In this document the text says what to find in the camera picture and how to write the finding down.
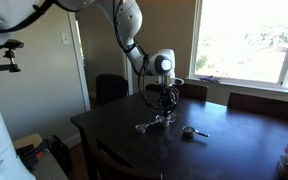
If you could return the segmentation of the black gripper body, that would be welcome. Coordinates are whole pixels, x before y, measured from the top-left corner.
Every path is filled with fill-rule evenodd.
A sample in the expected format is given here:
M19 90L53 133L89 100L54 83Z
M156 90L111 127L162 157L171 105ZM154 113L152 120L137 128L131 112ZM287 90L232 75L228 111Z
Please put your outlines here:
M160 93L158 105L164 111L173 111L176 108L179 97L179 91L174 86L166 86Z

